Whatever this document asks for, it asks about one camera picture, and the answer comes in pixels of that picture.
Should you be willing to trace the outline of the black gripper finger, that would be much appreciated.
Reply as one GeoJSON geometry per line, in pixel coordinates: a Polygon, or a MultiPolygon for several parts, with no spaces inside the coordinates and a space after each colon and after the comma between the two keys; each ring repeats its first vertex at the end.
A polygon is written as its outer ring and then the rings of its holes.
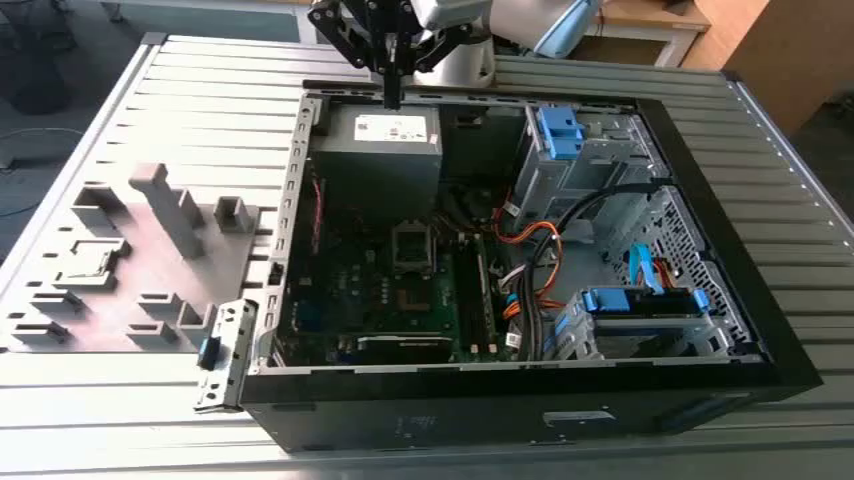
{"type": "Polygon", "coordinates": [[[395,66],[389,35],[395,26],[393,1],[314,1],[309,20],[355,68],[379,75],[383,105],[395,107],[395,66]]]}
{"type": "Polygon", "coordinates": [[[399,108],[405,78],[431,72],[473,34],[476,2],[397,1],[394,5],[394,108],[399,108]]]}

